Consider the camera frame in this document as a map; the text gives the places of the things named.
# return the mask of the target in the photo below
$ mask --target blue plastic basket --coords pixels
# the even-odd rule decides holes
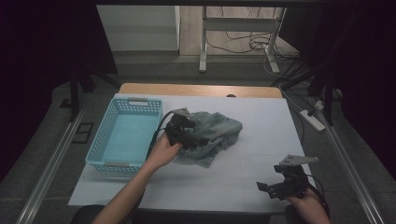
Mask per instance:
[[[137,172],[162,115],[161,100],[112,99],[85,162],[100,171]]]

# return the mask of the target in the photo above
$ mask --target white desk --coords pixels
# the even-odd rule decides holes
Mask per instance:
[[[236,144],[221,151],[209,168],[175,158],[159,170],[149,181],[140,208],[262,214],[284,211],[288,203],[270,199],[267,193],[257,189],[256,181],[268,184],[283,181],[283,175],[274,171],[274,165],[288,154],[304,155],[286,100],[123,96],[162,99],[163,113],[185,106],[190,112],[220,112],[244,126]],[[304,169],[310,174],[306,165]],[[129,178],[104,174],[86,165],[69,205],[106,204]]]

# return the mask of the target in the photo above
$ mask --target crumpled towel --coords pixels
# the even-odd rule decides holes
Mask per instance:
[[[191,119],[196,124],[193,129],[187,130],[187,132],[197,138],[208,138],[209,142],[206,146],[182,148],[178,154],[197,160],[204,165],[210,165],[221,150],[235,144],[242,130],[241,122],[229,119],[220,113],[192,113]]]

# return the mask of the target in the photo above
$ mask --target forearm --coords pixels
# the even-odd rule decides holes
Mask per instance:
[[[140,171],[105,206],[93,223],[120,223],[134,208],[156,168],[143,165]]]

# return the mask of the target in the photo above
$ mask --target person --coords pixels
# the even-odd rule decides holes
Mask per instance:
[[[93,220],[93,224],[121,223],[129,215],[135,204],[142,196],[147,183],[154,173],[168,164],[181,149],[182,145],[176,143],[170,146],[169,140],[164,133],[157,140],[148,159],[142,165],[137,174],[132,178],[119,193],[100,211]],[[318,197],[311,190],[306,191],[302,199],[296,197],[286,198],[296,208],[297,212],[307,223],[327,224],[330,220],[321,206]]]

